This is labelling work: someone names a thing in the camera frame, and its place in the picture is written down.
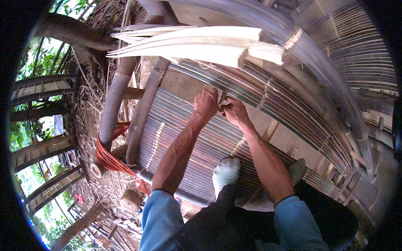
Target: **bamboo structure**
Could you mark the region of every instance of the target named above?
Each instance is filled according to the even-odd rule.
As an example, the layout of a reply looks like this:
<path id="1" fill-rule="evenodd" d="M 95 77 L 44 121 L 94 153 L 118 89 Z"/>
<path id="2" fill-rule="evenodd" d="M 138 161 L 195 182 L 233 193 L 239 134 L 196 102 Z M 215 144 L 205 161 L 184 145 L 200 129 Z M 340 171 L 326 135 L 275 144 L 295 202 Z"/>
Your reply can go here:
<path id="1" fill-rule="evenodd" d="M 15 173 L 19 172 L 39 161 L 73 150 L 75 147 L 76 142 L 73 135 L 66 137 L 58 135 L 36 142 L 12 153 L 12 169 Z"/>

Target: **rock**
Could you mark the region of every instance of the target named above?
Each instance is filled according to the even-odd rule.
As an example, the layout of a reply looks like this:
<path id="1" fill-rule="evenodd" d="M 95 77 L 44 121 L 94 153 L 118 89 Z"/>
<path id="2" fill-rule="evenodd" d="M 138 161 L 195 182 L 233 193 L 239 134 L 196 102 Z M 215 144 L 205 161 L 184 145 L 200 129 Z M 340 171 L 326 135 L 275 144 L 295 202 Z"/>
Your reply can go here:
<path id="1" fill-rule="evenodd" d="M 137 192 L 130 189 L 124 192 L 120 201 L 121 208 L 129 212 L 137 212 L 141 204 L 142 199 L 138 196 Z"/>

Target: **forearm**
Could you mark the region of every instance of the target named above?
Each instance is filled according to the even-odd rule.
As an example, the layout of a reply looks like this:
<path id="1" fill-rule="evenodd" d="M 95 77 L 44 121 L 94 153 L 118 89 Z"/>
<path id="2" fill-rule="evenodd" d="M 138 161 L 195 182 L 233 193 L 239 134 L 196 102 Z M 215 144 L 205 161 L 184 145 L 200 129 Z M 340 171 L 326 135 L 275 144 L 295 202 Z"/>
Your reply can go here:
<path id="1" fill-rule="evenodd" d="M 194 144 L 203 127 L 204 124 L 193 114 L 160 161 L 152 189 L 162 189 L 174 194 L 183 179 Z"/>
<path id="2" fill-rule="evenodd" d="M 267 188 L 274 205 L 294 195 L 292 182 L 281 159 L 270 149 L 251 123 L 240 126 L 251 151 L 255 169 L 261 183 Z"/>

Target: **foot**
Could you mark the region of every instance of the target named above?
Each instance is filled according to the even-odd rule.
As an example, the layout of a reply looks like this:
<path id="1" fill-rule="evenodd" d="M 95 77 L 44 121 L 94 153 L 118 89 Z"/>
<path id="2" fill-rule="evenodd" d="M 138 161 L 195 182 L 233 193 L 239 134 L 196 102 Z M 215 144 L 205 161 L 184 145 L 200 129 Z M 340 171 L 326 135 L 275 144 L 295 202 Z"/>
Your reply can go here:
<path id="1" fill-rule="evenodd" d="M 302 177 L 302 172 L 304 170 L 304 167 L 306 165 L 306 162 L 304 159 L 298 159 L 295 163 L 291 164 L 290 167 L 288 168 L 290 178 L 292 180 L 293 184 L 297 184 L 299 180 Z"/>
<path id="2" fill-rule="evenodd" d="M 224 159 L 215 167 L 212 182 L 215 188 L 215 196 L 218 198 L 222 188 L 229 184 L 235 184 L 239 178 L 240 160 L 238 158 Z"/>

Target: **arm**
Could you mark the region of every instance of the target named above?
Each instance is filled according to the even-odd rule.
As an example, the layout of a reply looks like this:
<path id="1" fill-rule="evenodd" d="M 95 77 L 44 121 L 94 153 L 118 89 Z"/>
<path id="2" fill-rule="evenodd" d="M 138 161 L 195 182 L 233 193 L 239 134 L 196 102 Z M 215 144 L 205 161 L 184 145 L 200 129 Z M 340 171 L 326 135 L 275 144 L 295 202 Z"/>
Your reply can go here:
<path id="1" fill-rule="evenodd" d="M 275 206 L 275 230 L 281 246 L 292 250 L 328 250 L 310 210 L 295 196 L 281 159 L 257 133 L 242 102 L 230 97 L 226 100 L 230 104 L 222 105 L 219 111 L 246 137 L 258 177 Z"/>
<path id="2" fill-rule="evenodd" d="M 183 179 L 187 163 L 193 151 L 201 129 L 208 121 L 215 116 L 219 107 L 217 104 L 218 90 L 204 89 L 203 92 L 195 97 L 194 112 L 189 122 L 177 139 L 170 145 L 162 160 L 158 170 L 154 175 L 152 189 L 161 189 L 174 194 Z"/>
<path id="3" fill-rule="evenodd" d="M 281 159 L 272 152 L 268 143 L 255 130 L 242 102 L 230 97 L 226 100 L 230 104 L 222 105 L 219 111 L 224 111 L 223 115 L 244 133 L 258 178 L 267 188 L 276 206 L 282 199 L 295 194 L 289 173 Z"/>
<path id="4" fill-rule="evenodd" d="M 218 111 L 218 91 L 203 90 L 195 97 L 194 112 L 177 139 L 170 145 L 154 175 L 151 196 L 142 212 L 142 250 L 176 250 L 174 234 L 183 225 L 180 205 L 172 196 L 186 171 L 201 129 Z"/>

